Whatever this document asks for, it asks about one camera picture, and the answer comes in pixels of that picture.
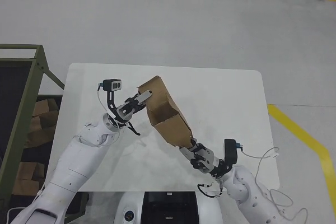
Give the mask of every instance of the black panel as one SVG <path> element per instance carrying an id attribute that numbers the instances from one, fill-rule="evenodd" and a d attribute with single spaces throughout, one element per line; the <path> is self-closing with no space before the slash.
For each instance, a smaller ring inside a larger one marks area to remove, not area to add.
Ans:
<path id="1" fill-rule="evenodd" d="M 31 62 L 0 62 L 0 167 L 31 64 Z"/>
<path id="2" fill-rule="evenodd" d="M 22 62 L 20 66 L 10 66 L 10 62 L 7 62 L 7 65 L 0 67 L 0 150 L 3 153 L 10 138 L 31 62 Z"/>
<path id="3" fill-rule="evenodd" d="M 195 192 L 145 192 L 141 224 L 198 224 Z"/>

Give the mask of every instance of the black cable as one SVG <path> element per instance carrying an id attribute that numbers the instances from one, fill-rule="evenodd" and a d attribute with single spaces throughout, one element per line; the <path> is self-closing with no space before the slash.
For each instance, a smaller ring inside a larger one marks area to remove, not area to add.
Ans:
<path id="1" fill-rule="evenodd" d="M 217 195 L 208 195 L 206 194 L 204 191 L 201 190 L 201 187 L 204 186 L 204 184 L 198 184 L 197 187 L 198 187 L 198 190 L 206 197 L 208 198 L 218 198 L 220 197 L 220 195 L 223 194 L 223 188 L 220 188 L 220 193 L 217 194 Z"/>

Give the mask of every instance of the green metal frame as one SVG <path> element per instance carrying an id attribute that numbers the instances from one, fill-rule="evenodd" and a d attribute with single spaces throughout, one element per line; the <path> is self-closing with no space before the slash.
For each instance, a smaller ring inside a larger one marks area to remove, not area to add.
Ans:
<path id="1" fill-rule="evenodd" d="M 18 165 L 24 149 L 26 135 L 29 131 L 30 120 L 43 74 L 45 73 L 62 89 L 64 89 L 64 84 L 50 71 L 42 45 L 0 44 L 0 49 L 36 50 L 33 58 L 0 58 L 0 64 L 31 62 L 30 72 L 0 169 L 0 223 L 3 223 L 6 219 Z M 84 210 L 85 208 L 83 207 L 83 210 L 79 213 L 80 216 L 85 214 Z"/>

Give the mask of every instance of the camera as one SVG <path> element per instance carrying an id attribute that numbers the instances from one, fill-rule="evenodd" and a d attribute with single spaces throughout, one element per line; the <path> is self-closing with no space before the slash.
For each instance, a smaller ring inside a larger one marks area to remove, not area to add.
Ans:
<path id="1" fill-rule="evenodd" d="M 99 86 L 103 87 L 103 90 L 107 92 L 117 91 L 122 88 L 122 80 L 103 80 L 102 83 L 99 83 Z"/>

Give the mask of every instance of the cardboard flap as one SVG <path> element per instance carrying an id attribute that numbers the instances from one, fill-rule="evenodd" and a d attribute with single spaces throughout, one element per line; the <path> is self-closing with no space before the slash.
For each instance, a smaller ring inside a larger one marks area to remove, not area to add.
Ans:
<path id="1" fill-rule="evenodd" d="M 164 122 L 160 122 L 155 128 L 164 140 L 173 146 L 192 146 L 190 142 L 192 133 L 190 129 L 186 128 L 186 124 L 179 114 Z"/>
<path id="2" fill-rule="evenodd" d="M 161 77 L 154 76 L 151 80 L 142 84 L 138 88 L 140 93 L 143 93 L 147 90 L 152 91 L 152 96 L 146 100 L 147 109 L 154 111 L 161 104 L 164 104 L 168 101 L 167 94 L 169 93 Z"/>

